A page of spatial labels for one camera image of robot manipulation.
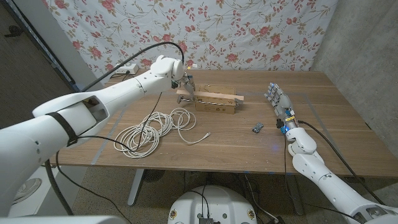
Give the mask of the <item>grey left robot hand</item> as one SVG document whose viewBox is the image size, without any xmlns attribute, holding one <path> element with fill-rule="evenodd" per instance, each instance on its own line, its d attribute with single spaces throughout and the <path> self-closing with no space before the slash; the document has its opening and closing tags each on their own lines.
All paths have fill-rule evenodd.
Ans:
<svg viewBox="0 0 398 224">
<path fill-rule="evenodd" d="M 185 73 L 180 79 L 180 83 L 183 85 L 184 89 L 188 91 L 191 100 L 195 100 L 195 83 L 193 76 Z"/>
</svg>

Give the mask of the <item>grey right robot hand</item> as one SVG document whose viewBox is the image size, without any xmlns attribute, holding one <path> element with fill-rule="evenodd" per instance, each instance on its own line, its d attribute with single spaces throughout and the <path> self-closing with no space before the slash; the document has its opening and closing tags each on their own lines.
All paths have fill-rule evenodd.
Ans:
<svg viewBox="0 0 398 224">
<path fill-rule="evenodd" d="M 283 134 L 299 126 L 293 104 L 287 94 L 276 83 L 270 83 L 264 94 L 277 116 L 276 126 Z"/>
</svg>

